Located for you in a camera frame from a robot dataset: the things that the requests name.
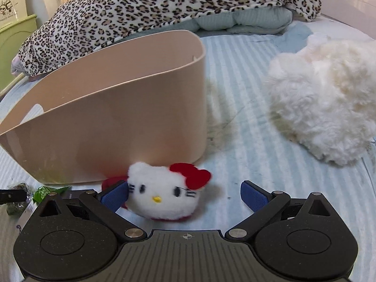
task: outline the leopard print blanket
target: leopard print blanket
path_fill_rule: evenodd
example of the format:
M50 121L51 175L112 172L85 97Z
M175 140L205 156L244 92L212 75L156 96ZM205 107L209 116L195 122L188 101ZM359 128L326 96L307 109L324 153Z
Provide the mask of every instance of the leopard print blanket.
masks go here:
M293 5L307 21L320 0L69 0L19 50L29 76L53 71L133 33L214 13Z

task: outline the yellow nose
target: yellow nose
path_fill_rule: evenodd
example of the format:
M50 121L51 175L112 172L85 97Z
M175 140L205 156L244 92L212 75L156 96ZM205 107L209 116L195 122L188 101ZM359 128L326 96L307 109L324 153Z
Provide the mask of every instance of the yellow nose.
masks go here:
M154 196L153 197L153 201L156 202L156 203L161 203L162 202L162 198L159 197L159 196Z

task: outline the white fur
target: white fur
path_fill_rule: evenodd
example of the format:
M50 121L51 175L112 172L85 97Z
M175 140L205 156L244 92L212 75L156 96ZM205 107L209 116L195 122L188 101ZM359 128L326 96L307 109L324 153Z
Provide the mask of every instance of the white fur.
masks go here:
M168 167L137 162L129 167L128 177L128 184L135 189L129 194L127 207L140 216L176 220L190 216L198 205L201 190L194 191L195 197L185 196L185 177L171 172ZM143 184L146 189L141 194ZM183 188L179 197L174 196L175 187ZM157 203L153 197L160 197L162 201Z
M272 110L318 159L345 165L376 135L376 40L311 35L271 61L266 84Z

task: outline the striped bed sheet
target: striped bed sheet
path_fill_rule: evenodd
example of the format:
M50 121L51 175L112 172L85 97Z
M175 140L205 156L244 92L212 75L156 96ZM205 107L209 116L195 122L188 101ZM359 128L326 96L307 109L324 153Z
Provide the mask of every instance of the striped bed sheet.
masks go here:
M249 179L267 191L282 190L295 198L320 191L348 225L359 245L351 275L353 282L375 282L376 195L373 187L375 148L353 166L339 168L316 160L307 150L287 140L276 128L278 117L269 113L263 77L270 60L280 52L296 52L311 31L303 24L282 36L212 35L203 37L207 49L208 140L197 166L213 174L201 204L186 222L156 222L125 209L118 214L147 232L152 229L222 232L251 215L240 199L240 184ZM0 103L0 119L36 82L19 82ZM0 188L27 182L40 184L0 149ZM94 188L99 183L75 189ZM21 281L12 256L16 218L0 207L0 281Z

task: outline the blue gripper pad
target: blue gripper pad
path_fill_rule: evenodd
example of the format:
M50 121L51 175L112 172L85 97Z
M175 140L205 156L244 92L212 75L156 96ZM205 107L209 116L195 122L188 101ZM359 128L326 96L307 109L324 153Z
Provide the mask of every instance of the blue gripper pad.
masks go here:
M253 212L257 212L268 203L268 198L265 195L246 182L243 182L240 186L240 197Z
M127 200L129 195L128 182L123 182L115 189L104 195L101 203L109 208L112 212L116 212Z

